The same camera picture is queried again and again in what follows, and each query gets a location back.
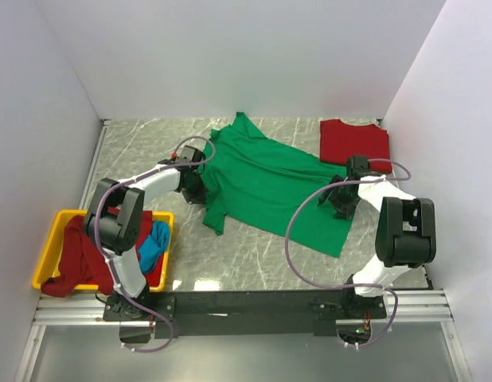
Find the blue fabric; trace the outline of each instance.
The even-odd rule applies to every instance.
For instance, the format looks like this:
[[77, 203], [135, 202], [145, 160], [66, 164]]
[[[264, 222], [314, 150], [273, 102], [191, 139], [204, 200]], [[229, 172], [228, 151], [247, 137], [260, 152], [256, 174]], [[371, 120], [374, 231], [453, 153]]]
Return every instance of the blue fabric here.
[[170, 227], [164, 221], [155, 221], [152, 232], [139, 249], [140, 271], [145, 275], [156, 268], [159, 258], [170, 242]]

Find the green shirt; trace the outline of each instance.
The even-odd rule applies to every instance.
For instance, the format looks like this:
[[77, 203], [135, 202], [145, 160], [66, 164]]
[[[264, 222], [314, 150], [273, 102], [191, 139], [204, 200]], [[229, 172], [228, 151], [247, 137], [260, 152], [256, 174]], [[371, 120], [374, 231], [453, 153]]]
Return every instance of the green shirt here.
[[[209, 189], [204, 224], [217, 235], [223, 234], [229, 215], [284, 236], [291, 216], [308, 196], [334, 175], [346, 175], [344, 166], [321, 163], [314, 155], [267, 138], [244, 113], [237, 113], [232, 125], [212, 130], [210, 140], [217, 153], [201, 175]], [[204, 153], [212, 153], [209, 144]], [[352, 219], [333, 215], [330, 203], [318, 207], [315, 199], [299, 214], [291, 240], [339, 257]]]

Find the red cloth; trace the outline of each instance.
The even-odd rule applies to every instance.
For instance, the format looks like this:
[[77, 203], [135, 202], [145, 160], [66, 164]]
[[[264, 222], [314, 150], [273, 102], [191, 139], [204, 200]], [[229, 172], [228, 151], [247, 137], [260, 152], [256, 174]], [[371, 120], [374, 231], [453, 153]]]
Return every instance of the red cloth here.
[[[353, 126], [339, 119], [320, 122], [320, 161], [345, 165], [353, 155], [366, 155], [369, 159], [389, 159], [389, 136], [376, 125]], [[391, 173], [389, 162], [372, 162], [371, 169]]]
[[[85, 216], [74, 216], [64, 229], [64, 246], [58, 264], [60, 276], [50, 278], [41, 285], [43, 293], [65, 297], [77, 284], [97, 284], [102, 294], [111, 294], [113, 281], [103, 255], [83, 232]], [[144, 211], [137, 248], [152, 231], [152, 212]]]

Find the yellow basket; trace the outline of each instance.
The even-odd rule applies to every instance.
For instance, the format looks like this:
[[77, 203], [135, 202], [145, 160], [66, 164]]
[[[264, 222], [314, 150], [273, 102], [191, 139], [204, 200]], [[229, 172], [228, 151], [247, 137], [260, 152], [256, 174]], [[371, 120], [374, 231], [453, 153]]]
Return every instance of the yellow basket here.
[[[48, 236], [45, 249], [42, 252], [41, 261], [37, 265], [36, 273], [32, 279], [32, 286], [36, 289], [41, 289], [41, 284], [50, 277], [60, 275], [58, 271], [58, 263], [61, 261], [62, 247], [64, 245], [64, 228], [68, 222], [76, 215], [85, 216], [85, 209], [63, 209], [57, 214], [53, 222], [52, 229]], [[170, 242], [174, 233], [175, 216], [171, 212], [152, 212], [153, 221], [164, 221], [170, 227]], [[161, 276], [157, 286], [151, 286], [151, 292], [161, 292], [166, 281], [166, 267], [170, 254], [170, 243], [163, 255]], [[75, 287], [76, 290], [97, 290], [97, 284], [79, 284]]]

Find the marble table surface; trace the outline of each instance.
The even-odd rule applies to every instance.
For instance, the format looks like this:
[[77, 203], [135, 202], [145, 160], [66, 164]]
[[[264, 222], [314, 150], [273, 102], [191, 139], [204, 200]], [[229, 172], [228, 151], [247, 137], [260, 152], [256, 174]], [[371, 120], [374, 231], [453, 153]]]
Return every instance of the marble table surface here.
[[[96, 182], [103, 177], [127, 178], [169, 158], [174, 147], [190, 135], [209, 137], [232, 118], [127, 119], [105, 123], [106, 133], [96, 169], [85, 197], [88, 207]], [[318, 155], [320, 119], [252, 119], [269, 138]], [[371, 122], [352, 121], [356, 124]], [[202, 148], [203, 144], [193, 141]], [[225, 233], [216, 236], [203, 225], [205, 209], [188, 205], [184, 197], [168, 193], [145, 206], [175, 215], [174, 237], [165, 290], [291, 290], [310, 289], [287, 267], [283, 237], [227, 217]], [[292, 243], [295, 266], [320, 283], [343, 283], [374, 255], [377, 211], [361, 202], [339, 259]], [[426, 288], [424, 268], [410, 270], [395, 282], [397, 288]]]

